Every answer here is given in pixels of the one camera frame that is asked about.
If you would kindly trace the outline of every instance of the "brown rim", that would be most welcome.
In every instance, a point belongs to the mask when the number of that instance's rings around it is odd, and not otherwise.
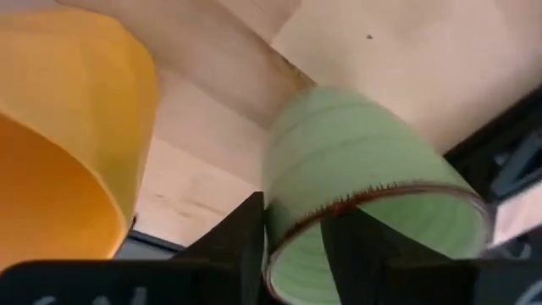
[[[466,188],[462,188],[459,186],[425,181],[410,181],[405,183],[399,182],[387,186],[369,187],[364,191],[360,191],[347,197],[340,198],[339,200],[333,201],[332,203],[326,204],[321,208],[318,208],[314,212],[303,217],[301,220],[295,222],[291,226],[291,228],[286,231],[285,235],[280,239],[278,246],[272,251],[272,254],[269,256],[268,265],[264,272],[265,284],[268,288],[269,293],[275,299],[283,302],[284,304],[289,304],[286,300],[279,296],[279,294],[274,289],[271,280],[271,270],[273,269],[275,263],[278,261],[281,253],[288,247],[288,245],[292,243],[303,232],[311,228],[313,225],[319,223],[327,212],[331,211],[333,215],[341,215],[342,213],[345,213],[352,208],[356,208],[360,205],[370,203],[377,199],[422,193],[440,193],[467,199],[478,210],[478,213],[482,217],[482,220],[485,224],[486,245],[491,242],[491,231],[493,228],[492,220],[489,216],[488,210],[486,209],[484,199],[474,191],[470,191]]]

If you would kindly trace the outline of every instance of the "yellow cup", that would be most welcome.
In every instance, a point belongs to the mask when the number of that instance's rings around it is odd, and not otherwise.
[[[152,57],[114,19],[0,15],[0,269],[115,253],[157,104]]]

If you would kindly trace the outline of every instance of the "plywood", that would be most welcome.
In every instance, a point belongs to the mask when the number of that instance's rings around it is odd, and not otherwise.
[[[269,45],[214,0],[63,0],[114,16],[158,64],[183,75],[263,128],[307,84]]]
[[[135,229],[190,245],[254,190],[255,186],[227,171],[154,138]]]
[[[306,0],[272,46],[317,83],[355,88],[441,151],[542,81],[534,0]]]
[[[185,77],[161,69],[160,80],[155,137],[259,186],[265,130]]]
[[[218,0],[266,42],[295,13],[299,0]]]

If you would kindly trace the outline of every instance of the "green cup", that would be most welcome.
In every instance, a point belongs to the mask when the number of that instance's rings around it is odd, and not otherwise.
[[[372,195],[357,208],[449,258],[476,257],[490,238],[468,183],[401,119],[353,91],[315,87],[290,103],[271,130],[263,189],[267,284],[289,304],[340,304],[319,220],[356,194]]]

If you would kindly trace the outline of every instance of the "green ceramic cup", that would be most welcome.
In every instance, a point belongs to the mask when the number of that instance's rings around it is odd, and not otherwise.
[[[491,225],[481,199],[401,119],[353,91],[315,87],[295,98],[271,130],[263,165],[270,291],[289,304],[340,304],[318,211],[393,185],[395,195],[357,208],[449,258],[485,249]]]

